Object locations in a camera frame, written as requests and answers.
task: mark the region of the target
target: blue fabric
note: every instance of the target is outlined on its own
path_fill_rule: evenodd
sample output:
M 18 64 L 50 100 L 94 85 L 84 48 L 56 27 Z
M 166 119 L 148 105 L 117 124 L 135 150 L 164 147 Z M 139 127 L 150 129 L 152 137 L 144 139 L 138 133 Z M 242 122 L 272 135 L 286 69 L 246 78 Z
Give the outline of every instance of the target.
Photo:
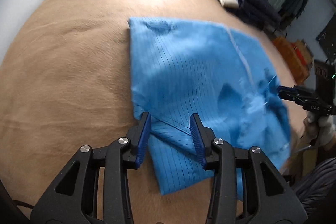
M 213 176 L 196 162 L 192 113 L 231 145 L 257 145 L 277 168 L 285 162 L 287 110 L 256 39 L 211 22 L 130 18 L 129 26 L 134 117 L 152 115 L 148 148 L 162 194 Z

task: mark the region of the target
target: black cable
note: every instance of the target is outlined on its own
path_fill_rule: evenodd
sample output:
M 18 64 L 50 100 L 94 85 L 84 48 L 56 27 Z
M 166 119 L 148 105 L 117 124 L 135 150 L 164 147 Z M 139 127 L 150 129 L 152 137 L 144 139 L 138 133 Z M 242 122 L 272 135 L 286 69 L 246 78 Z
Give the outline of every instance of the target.
M 19 200 L 15 200 L 15 199 L 13 201 L 16 204 L 16 206 L 22 206 L 22 207 L 26 207 L 26 208 L 29 208 L 29 209 L 33 209 L 34 208 L 33 205 L 30 205 L 30 204 L 25 203 L 23 201 L 19 201 Z

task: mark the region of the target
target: blue gripper pad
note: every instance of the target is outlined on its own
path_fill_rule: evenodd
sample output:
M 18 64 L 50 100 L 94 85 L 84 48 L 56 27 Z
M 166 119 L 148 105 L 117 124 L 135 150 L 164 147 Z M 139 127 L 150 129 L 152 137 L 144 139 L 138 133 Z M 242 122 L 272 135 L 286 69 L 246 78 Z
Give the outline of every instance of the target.
M 147 114 L 146 117 L 142 117 L 140 120 L 139 126 L 142 126 L 142 123 L 144 122 L 141 136 L 138 142 L 138 149 L 137 149 L 137 157 L 135 160 L 136 167 L 139 168 L 140 165 L 143 163 L 145 159 L 145 153 L 146 153 L 146 148 L 147 148 L 147 143 L 148 143 L 148 138 L 149 138 L 149 133 L 151 132 L 151 114 Z
M 196 123 L 195 114 L 190 116 L 190 132 L 191 136 L 193 137 L 194 147 L 196 150 L 197 162 L 202 165 L 204 169 L 206 165 L 205 160 L 205 146 L 201 137 L 200 130 L 198 128 L 199 124 Z

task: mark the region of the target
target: pile of folded clothes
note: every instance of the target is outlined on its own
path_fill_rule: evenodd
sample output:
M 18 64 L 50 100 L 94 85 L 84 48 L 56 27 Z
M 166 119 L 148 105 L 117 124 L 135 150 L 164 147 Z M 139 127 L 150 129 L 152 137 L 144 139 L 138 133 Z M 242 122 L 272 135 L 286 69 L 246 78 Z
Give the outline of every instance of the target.
M 281 16 L 267 0 L 236 0 L 238 5 L 234 5 L 233 0 L 227 1 L 227 4 L 223 0 L 219 1 L 223 7 L 226 7 L 242 21 L 261 30 L 266 22 L 273 27 L 278 27 L 280 24 Z

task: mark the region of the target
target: white glove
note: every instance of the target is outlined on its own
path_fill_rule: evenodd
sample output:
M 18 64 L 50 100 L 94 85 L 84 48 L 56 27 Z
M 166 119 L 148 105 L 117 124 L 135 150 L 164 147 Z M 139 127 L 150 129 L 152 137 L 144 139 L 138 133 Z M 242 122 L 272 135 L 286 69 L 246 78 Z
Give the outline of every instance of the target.
M 317 137 L 315 147 L 327 145 L 333 138 L 336 126 L 334 125 L 334 116 L 322 116 L 316 122 L 316 114 L 308 112 L 303 121 L 305 125 L 305 135 L 310 140 Z

